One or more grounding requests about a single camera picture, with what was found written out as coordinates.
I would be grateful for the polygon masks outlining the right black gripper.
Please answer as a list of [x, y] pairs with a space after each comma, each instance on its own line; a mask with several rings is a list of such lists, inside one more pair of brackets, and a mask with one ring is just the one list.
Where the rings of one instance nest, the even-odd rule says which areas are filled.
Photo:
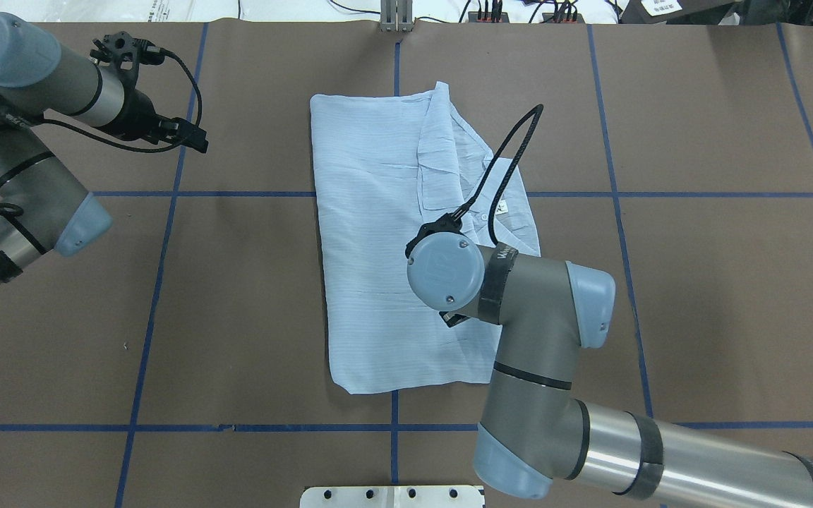
[[465, 315], [456, 311], [440, 311], [439, 318], [442, 319], [448, 328], [453, 328], [454, 326], [460, 325], [462, 322], [472, 319], [470, 315]]

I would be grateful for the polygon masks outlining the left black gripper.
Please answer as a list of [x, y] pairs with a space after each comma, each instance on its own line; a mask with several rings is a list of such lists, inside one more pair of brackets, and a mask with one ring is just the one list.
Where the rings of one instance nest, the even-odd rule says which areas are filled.
[[134, 87], [123, 84], [124, 103], [116, 117], [116, 138], [122, 141], [172, 142], [179, 147], [207, 153], [207, 133], [187, 120], [171, 120], [158, 115], [151, 99]]

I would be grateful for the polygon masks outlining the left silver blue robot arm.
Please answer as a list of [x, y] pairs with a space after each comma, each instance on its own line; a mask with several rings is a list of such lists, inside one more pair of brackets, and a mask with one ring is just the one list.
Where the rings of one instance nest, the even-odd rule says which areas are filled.
[[0, 12], [0, 285], [49, 251], [71, 257], [112, 219], [93, 192], [35, 134], [71, 130], [132, 153], [207, 151], [200, 118], [168, 118], [138, 89], [142, 66], [183, 60], [125, 31], [93, 41], [87, 57], [49, 31]]

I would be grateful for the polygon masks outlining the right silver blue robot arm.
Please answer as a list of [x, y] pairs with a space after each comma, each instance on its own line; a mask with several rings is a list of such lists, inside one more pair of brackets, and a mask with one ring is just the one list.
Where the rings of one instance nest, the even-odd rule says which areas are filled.
[[452, 232], [411, 241], [406, 262], [446, 322], [501, 327], [474, 452], [486, 485], [522, 499], [564, 479], [669, 507], [813, 507], [813, 457], [574, 398], [580, 351], [610, 328], [610, 274]]

